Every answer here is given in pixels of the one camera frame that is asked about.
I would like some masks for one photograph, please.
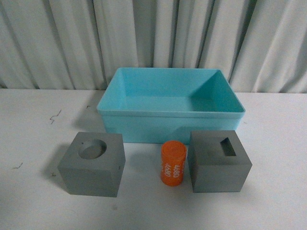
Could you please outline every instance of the gray cube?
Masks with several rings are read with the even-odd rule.
[[[121,134],[79,132],[58,170],[70,194],[116,197],[125,162]]]
[[[252,163],[236,132],[192,131],[188,150],[193,192],[240,192]]]

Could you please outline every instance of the table surface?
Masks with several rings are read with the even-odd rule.
[[[307,94],[237,93],[253,166],[239,193],[160,178],[160,144],[124,143],[116,198],[69,195],[57,165],[79,131],[104,132],[102,91],[0,90],[0,229],[307,229]]]

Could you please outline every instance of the orange cylinder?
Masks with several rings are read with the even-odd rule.
[[[161,148],[161,180],[168,186],[177,186],[183,181],[187,148],[176,140],[165,142]]]

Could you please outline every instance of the curtain fold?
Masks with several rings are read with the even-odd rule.
[[[307,92],[305,0],[0,0],[0,87],[105,89],[119,67]]]

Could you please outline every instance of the light blue plastic bin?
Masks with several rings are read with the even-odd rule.
[[[119,68],[97,110],[124,142],[185,144],[192,130],[235,130],[245,113],[218,69]]]

